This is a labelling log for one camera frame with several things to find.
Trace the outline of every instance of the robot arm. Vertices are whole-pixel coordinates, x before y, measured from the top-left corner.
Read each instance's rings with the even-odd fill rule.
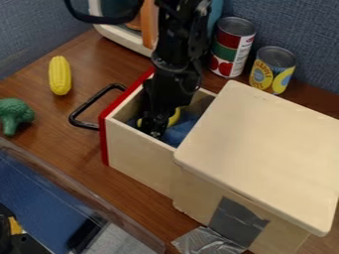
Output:
[[[207,24],[212,0],[156,0],[159,12],[159,41],[152,54],[156,67],[144,83],[140,130],[161,138],[175,109],[188,105],[201,84],[200,58],[207,52]],[[95,24],[120,24],[133,20],[143,1],[121,17],[93,17],[78,13],[64,0],[77,19]]]

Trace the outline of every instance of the wooden box lid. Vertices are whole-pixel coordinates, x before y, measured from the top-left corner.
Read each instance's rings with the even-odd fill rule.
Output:
[[[315,235],[331,228],[339,191],[334,118],[231,80],[174,158]]]

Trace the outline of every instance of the yellow label can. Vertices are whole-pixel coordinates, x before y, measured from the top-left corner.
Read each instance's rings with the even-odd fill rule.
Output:
[[[280,47],[258,51],[250,75],[250,84],[272,94],[283,93],[295,70],[294,54]]]

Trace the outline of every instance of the can lid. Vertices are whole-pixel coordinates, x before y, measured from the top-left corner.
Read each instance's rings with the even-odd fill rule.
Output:
[[[218,28],[227,34],[239,37],[256,34],[256,29],[250,21],[238,17],[220,19]]]
[[[258,50],[258,58],[273,67],[295,66],[295,55],[281,47],[266,46]]]

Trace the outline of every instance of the red label can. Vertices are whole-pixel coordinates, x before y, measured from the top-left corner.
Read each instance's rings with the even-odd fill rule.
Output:
[[[224,77],[235,77],[243,72],[255,39],[254,25],[245,19],[220,19],[211,48],[210,69]]]

